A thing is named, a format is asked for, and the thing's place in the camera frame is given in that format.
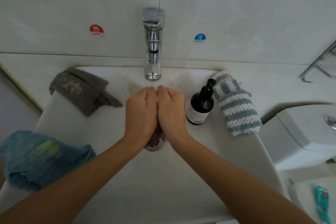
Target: red sticker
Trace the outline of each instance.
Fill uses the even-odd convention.
[[[104,35],[103,28],[99,25],[91,25],[90,32],[95,37],[102,37]]]

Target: blue and white striped towel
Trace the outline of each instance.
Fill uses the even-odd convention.
[[[258,133],[263,124],[251,101],[251,93],[244,90],[237,80],[225,71],[219,72],[213,79],[216,80],[214,95],[229,132],[233,136]]]

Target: blue towel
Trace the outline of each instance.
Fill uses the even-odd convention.
[[[233,136],[258,133],[263,125],[256,108],[251,101],[251,93],[225,71],[216,74],[213,79],[215,98],[226,120],[227,128]]]
[[[96,156],[89,144],[78,148],[32,131],[10,135],[0,146],[0,155],[6,157],[7,181],[19,189],[33,191],[52,184]]]

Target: hand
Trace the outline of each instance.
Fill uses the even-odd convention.
[[[131,140],[141,151],[158,123],[157,94],[153,86],[135,93],[126,101],[124,138]]]
[[[189,135],[186,129],[185,100],[183,93],[160,85],[158,117],[166,139],[171,143],[185,139]]]

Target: chrome faucet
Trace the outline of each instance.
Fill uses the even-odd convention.
[[[165,12],[158,8],[145,8],[142,11],[142,24],[145,27],[145,77],[150,81],[161,78],[162,29]]]

